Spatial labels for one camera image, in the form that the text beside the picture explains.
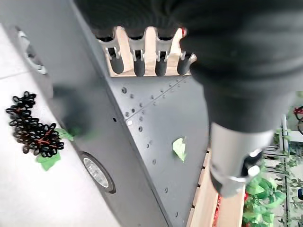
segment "round wheel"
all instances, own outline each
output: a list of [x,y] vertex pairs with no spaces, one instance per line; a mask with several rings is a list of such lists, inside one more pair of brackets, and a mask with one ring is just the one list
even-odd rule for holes
[[94,182],[99,186],[99,188],[101,188],[101,190],[104,192],[114,194],[116,192],[114,181],[101,163],[86,152],[81,154],[81,159],[86,170],[94,179]]
[[142,77],[145,74],[145,61],[141,61],[137,59],[137,61],[134,61],[134,73],[138,77]]
[[303,118],[301,118],[298,122],[298,130],[303,135]]
[[27,35],[23,31],[18,31],[18,41],[23,56],[28,62],[28,64],[38,73],[46,74],[47,71],[45,66],[39,60],[30,40],[28,39]]
[[160,61],[156,61],[156,75],[158,77],[162,77],[165,75],[166,73],[166,65],[167,65],[167,61],[164,60],[160,60]]
[[112,60],[110,60],[110,65],[112,66],[112,69],[115,73],[123,73],[124,64],[121,56],[120,58],[112,56]]
[[179,58],[178,66],[177,66],[178,74],[181,76],[185,75],[189,70],[189,66],[190,66],[189,58],[185,58],[184,60],[181,60]]

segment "wooden slat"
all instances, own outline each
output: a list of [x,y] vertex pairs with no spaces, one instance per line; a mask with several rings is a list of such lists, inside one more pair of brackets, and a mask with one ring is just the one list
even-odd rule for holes
[[205,169],[203,168],[203,169],[201,170],[200,177],[199,177],[199,181],[198,181],[198,185],[199,185],[199,186],[202,184],[204,172],[205,172]]
[[217,227],[241,227],[245,188],[231,198],[221,200]]
[[193,201],[193,206],[194,206],[194,207],[195,207],[196,204],[197,204],[197,200],[198,200],[198,197],[199,197],[199,193],[200,193],[200,187],[197,187],[196,193],[195,193],[195,196],[194,196],[194,201]]
[[203,166],[205,167],[205,166],[207,166],[207,164],[208,164],[208,161],[209,161],[209,153],[206,153],[205,154],[205,158],[204,158],[204,162],[203,162]]
[[209,158],[205,162],[205,172],[197,197],[195,212],[190,227],[211,227],[213,225],[214,212],[217,204],[218,193],[215,191],[209,174]]
[[192,219],[193,219],[194,211],[195,211],[194,208],[190,209],[190,213],[189,213],[189,217],[188,217],[186,227],[190,227]]

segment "artificial plant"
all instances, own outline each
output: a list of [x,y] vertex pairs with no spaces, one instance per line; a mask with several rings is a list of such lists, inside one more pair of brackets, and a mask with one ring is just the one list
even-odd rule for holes
[[42,124],[38,118],[32,117],[30,109],[36,104],[35,98],[36,94],[28,91],[21,98],[13,96],[14,105],[7,108],[6,112],[11,119],[9,125],[14,127],[13,136],[18,143],[23,144],[23,153],[32,151],[38,156],[36,161],[47,171],[60,160],[59,150],[64,148],[61,139],[71,139],[72,136],[63,129],[56,129],[55,123]]
[[259,174],[246,187],[242,226],[273,227],[275,215],[272,209],[282,204],[285,198],[274,180],[267,180]]

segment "screw hole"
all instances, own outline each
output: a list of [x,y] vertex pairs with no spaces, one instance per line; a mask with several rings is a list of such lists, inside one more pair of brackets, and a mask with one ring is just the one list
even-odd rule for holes
[[122,93],[126,94],[127,93],[127,89],[125,87],[122,88]]

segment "caster wheel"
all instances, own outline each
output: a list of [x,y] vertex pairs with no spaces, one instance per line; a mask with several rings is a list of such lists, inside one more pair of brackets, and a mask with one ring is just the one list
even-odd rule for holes
[[167,61],[164,60],[160,60],[160,61],[156,61],[156,75],[158,77],[162,77],[165,75],[166,73],[166,65],[167,65]]
[[104,192],[114,194],[116,192],[115,184],[101,163],[99,163],[98,160],[86,152],[83,152],[80,157],[86,170],[93,178],[98,188]]
[[190,66],[189,58],[185,58],[184,60],[181,60],[179,58],[178,66],[177,66],[178,74],[181,76],[185,75],[189,70],[189,66]]
[[122,57],[116,58],[115,56],[112,56],[112,60],[110,60],[110,65],[112,66],[112,69],[115,73],[123,73],[124,65]]
[[142,77],[145,74],[145,61],[141,61],[137,59],[137,61],[134,61],[134,73],[138,77]]

